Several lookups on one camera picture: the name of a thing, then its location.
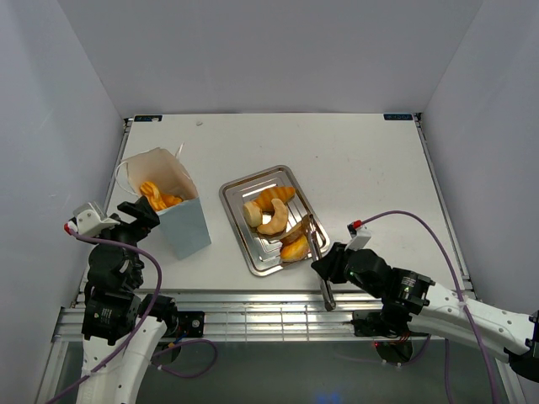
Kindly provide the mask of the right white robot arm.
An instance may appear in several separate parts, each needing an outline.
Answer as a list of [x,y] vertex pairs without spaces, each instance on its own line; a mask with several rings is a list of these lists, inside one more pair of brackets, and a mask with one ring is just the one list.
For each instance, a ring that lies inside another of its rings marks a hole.
[[336,243],[312,269],[332,284],[351,283],[382,308],[352,323],[361,336],[431,334],[478,345],[519,376],[538,380],[538,315],[519,314],[458,296],[414,271],[389,266],[370,249]]

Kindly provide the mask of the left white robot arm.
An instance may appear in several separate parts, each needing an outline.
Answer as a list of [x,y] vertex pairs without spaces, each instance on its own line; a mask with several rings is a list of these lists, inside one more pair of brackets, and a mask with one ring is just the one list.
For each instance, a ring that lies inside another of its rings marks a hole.
[[154,291],[136,295],[142,285],[138,247],[160,220],[147,198],[123,202],[117,214],[104,215],[88,203],[75,213],[74,235],[93,244],[84,288],[83,367],[79,403],[133,403],[161,338],[179,325],[175,301]]

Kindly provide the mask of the orange twisted braided bread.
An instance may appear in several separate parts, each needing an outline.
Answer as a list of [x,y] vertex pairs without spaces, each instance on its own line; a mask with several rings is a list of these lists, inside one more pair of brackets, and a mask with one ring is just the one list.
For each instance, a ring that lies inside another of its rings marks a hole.
[[162,193],[158,186],[151,181],[142,183],[140,186],[140,192],[148,199],[150,206],[156,212],[166,210],[167,208],[179,205],[183,202],[180,197]]

